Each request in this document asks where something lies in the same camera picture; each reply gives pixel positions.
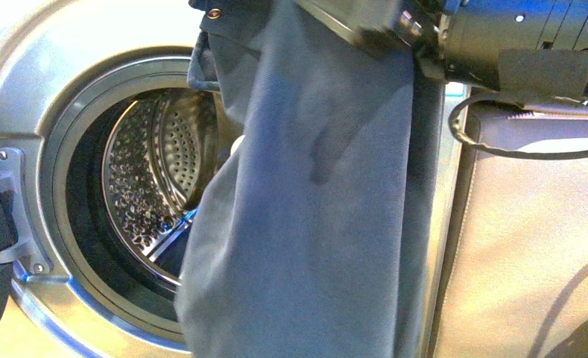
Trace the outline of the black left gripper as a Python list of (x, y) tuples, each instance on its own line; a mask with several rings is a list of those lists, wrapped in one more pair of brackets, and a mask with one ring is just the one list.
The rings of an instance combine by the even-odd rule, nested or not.
[(399, 51), (416, 56), (421, 72), (449, 82), (443, 58), (451, 1), (297, 1), (320, 24), (378, 59)]

